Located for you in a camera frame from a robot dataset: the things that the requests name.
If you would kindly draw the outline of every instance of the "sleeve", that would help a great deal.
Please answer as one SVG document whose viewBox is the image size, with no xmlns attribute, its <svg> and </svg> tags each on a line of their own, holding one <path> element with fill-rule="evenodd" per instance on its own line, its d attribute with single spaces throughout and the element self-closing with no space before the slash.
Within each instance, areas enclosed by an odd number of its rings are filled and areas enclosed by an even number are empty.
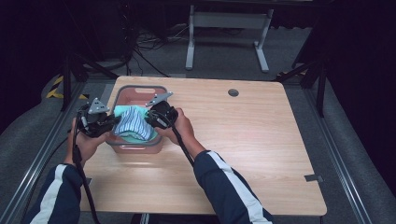
<svg viewBox="0 0 396 224">
<path fill-rule="evenodd" d="M 73 165 L 52 168 L 23 223 L 78 223 L 81 185 Z"/>
<path fill-rule="evenodd" d="M 273 223 L 244 177 L 216 152 L 198 154 L 194 174 L 221 223 Z"/>
</svg>

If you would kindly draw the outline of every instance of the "towel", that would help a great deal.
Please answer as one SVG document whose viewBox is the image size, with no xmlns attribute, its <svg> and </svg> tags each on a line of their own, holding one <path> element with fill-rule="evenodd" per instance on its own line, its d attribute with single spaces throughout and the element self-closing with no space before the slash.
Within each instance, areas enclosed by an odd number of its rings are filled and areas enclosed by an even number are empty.
<svg viewBox="0 0 396 224">
<path fill-rule="evenodd" d="M 135 140 L 148 141 L 152 138 L 154 129 L 144 120 L 147 109 L 138 105 L 117 105 L 114 115 L 121 116 L 119 124 L 114 129 L 114 135 L 127 142 Z"/>
</svg>

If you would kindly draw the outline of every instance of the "metal frame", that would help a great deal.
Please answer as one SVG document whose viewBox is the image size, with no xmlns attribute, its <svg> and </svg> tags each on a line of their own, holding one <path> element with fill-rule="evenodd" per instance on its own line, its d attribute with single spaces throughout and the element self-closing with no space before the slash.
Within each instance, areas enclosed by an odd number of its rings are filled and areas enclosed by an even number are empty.
<svg viewBox="0 0 396 224">
<path fill-rule="evenodd" d="M 32 165 L 27 170 L 6 210 L 0 217 L 0 223 L 13 223 L 12 221 L 14 220 L 15 216 L 20 212 L 23 204 L 29 197 L 29 193 L 33 190 L 34 183 L 39 178 L 40 171 L 44 169 L 45 161 L 50 157 L 55 139 L 58 136 L 61 127 L 63 127 L 64 123 L 66 122 L 67 116 L 72 113 L 72 108 L 74 108 L 73 105 L 81 95 L 84 86 L 84 82 L 78 82 L 75 85 L 75 89 L 72 94 L 71 105 L 67 107 L 64 112 L 61 112 L 58 118 L 55 120 L 46 140 L 44 141 L 43 146 L 38 150 Z"/>
<path fill-rule="evenodd" d="M 315 114 L 316 121 L 323 133 L 324 139 L 326 140 L 327 147 L 329 149 L 329 156 L 332 160 L 332 164 L 335 168 L 335 171 L 340 178 L 340 182 L 346 192 L 346 196 L 350 202 L 353 212 L 360 224 L 372 224 L 372 220 L 367 213 L 367 210 L 361 200 L 361 196 L 358 193 L 355 182 L 353 181 L 352 176 L 350 175 L 342 157 L 338 150 L 337 145 L 332 138 L 332 133 L 330 132 L 325 119 L 319 114 L 316 108 L 316 99 L 312 91 L 304 89 L 304 95 L 312 109 L 312 112 Z"/>
<path fill-rule="evenodd" d="M 243 13 L 218 13 L 218 12 L 195 12 L 194 6 L 190 6 L 190 39 L 187 49 L 186 69 L 191 70 L 194 60 L 194 28 L 195 27 L 227 27 L 243 29 L 261 29 L 262 34 L 258 41 L 254 42 L 260 67 L 264 73 L 268 73 L 269 68 L 265 60 L 262 46 L 268 33 L 274 10 L 268 10 L 267 14 L 243 14 Z"/>
</svg>

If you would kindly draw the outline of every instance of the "gray floor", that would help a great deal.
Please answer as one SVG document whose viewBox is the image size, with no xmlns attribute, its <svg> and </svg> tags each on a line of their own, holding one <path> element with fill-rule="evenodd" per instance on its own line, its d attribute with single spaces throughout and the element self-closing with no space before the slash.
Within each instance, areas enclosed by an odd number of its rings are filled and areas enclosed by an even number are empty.
<svg viewBox="0 0 396 224">
<path fill-rule="evenodd" d="M 271 29 L 264 44 L 264 53 L 270 67 L 270 72 L 261 72 L 252 42 L 258 36 L 257 32 L 243 31 L 239 35 L 228 35 L 217 30 L 199 32 L 196 36 L 196 50 L 194 66 L 186 71 L 185 57 L 188 41 L 185 35 L 177 42 L 164 45 L 160 49 L 143 51 L 145 57 L 155 64 L 158 69 L 172 77 L 198 77 L 219 79 L 240 79 L 267 81 L 275 78 L 282 71 L 289 71 L 298 51 L 308 36 L 309 29 Z M 135 56 L 139 64 L 133 59 L 130 67 L 134 75 L 160 76 L 150 65 Z M 114 72 L 125 75 L 125 67 Z M 370 223 L 359 222 L 356 211 L 345 191 L 332 161 L 327 139 L 322 134 L 316 120 L 316 111 L 310 106 L 307 98 L 312 90 L 302 90 L 295 83 L 299 79 L 294 77 L 285 84 L 285 90 L 290 105 L 297 120 L 306 150 L 312 162 L 316 175 L 321 175 L 324 182 L 319 183 L 328 212 L 323 217 L 324 223 Z M 16 119 L 0 136 L 0 211 L 5 211 L 8 202 L 22 181 L 25 172 L 33 162 L 35 155 L 45 142 L 55 120 L 59 116 L 62 100 L 45 98 L 53 80 L 43 90 L 43 101 L 40 105 L 26 112 Z M 105 79 L 101 75 L 91 75 L 82 93 L 88 93 L 90 98 L 103 97 L 106 101 L 106 86 L 111 86 L 114 80 Z M 356 189 L 361 196 L 365 209 L 372 223 L 396 223 L 396 201 L 383 179 L 371 163 L 359 137 L 347 120 L 327 83 L 325 94 L 324 121 L 337 145 L 338 151 L 352 176 Z M 78 100 L 74 105 L 77 109 L 86 100 Z M 52 144 L 54 148 L 66 137 L 74 113 L 67 114 L 65 125 Z M 62 161 L 65 145 L 52 157 L 43 176 L 50 167 Z M 37 189 L 43 178 L 40 178 Z M 132 214 L 100 213 L 102 223 L 129 223 Z M 12 223 L 19 223 L 21 211 Z M 89 213 L 82 213 L 80 223 L 93 223 Z M 276 216 L 276 223 L 319 223 L 318 217 L 282 217 Z"/>
</svg>

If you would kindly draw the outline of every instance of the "wooden table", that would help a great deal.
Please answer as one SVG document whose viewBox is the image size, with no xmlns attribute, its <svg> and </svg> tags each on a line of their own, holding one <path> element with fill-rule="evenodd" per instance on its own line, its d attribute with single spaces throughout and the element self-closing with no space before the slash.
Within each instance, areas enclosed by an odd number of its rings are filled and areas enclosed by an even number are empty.
<svg viewBox="0 0 396 224">
<path fill-rule="evenodd" d="M 197 139 L 217 151 L 249 183 L 273 215 L 323 216 L 327 208 L 283 86 L 275 82 L 119 77 L 124 85 L 161 85 L 174 93 Z M 229 89 L 239 95 L 232 97 Z M 98 211 L 213 214 L 180 147 L 168 139 L 158 154 L 118 154 L 106 143 L 87 161 Z M 85 192 L 82 210 L 90 210 Z"/>
</svg>

